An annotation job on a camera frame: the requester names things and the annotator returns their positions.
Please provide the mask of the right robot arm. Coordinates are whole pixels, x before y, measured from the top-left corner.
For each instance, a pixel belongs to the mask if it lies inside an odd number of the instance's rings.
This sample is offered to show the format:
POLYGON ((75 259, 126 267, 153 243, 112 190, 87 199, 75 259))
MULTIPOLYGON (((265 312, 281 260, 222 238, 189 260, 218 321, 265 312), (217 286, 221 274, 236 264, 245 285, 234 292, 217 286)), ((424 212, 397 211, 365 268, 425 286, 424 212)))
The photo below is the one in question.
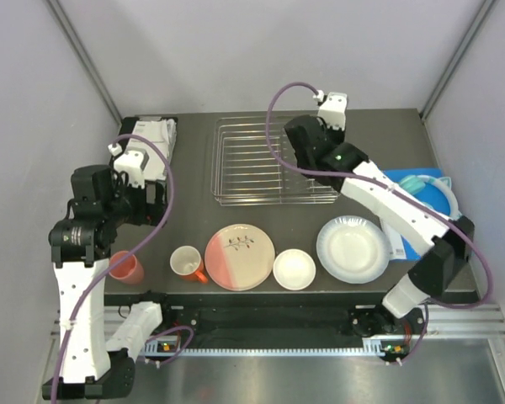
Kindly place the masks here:
POLYGON ((358 147, 313 115, 299 115, 284 125, 299 172, 360 203, 399 232, 420 259, 382 300, 378 327, 397 332, 407 314, 440 298, 467 265, 475 226, 430 210, 386 177, 358 147))

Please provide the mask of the small white bowl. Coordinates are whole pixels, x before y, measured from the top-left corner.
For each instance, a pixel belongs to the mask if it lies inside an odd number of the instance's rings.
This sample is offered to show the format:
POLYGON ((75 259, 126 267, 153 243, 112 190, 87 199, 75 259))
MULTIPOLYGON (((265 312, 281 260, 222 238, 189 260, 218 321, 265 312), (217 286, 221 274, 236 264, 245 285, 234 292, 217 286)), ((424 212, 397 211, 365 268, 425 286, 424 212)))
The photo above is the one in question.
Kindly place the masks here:
POLYGON ((303 290, 315 279, 316 265, 307 252, 287 249, 274 260, 273 274, 278 284, 286 290, 303 290))

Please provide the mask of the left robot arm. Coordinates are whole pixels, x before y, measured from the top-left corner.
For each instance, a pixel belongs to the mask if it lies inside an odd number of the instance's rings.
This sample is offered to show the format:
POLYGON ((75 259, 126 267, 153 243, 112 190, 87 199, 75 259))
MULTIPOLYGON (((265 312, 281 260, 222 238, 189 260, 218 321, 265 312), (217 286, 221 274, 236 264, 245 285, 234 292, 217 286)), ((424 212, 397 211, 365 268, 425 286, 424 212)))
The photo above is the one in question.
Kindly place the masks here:
POLYGON ((105 336, 111 246, 123 224, 162 229, 166 187, 158 180, 134 184, 126 171, 109 165, 76 169, 71 185, 66 216, 48 236, 60 298, 60 348, 42 396, 51 402, 121 399, 133 389, 136 359, 147 339, 153 332, 168 332, 174 314, 160 298, 138 295, 114 335, 105 336))

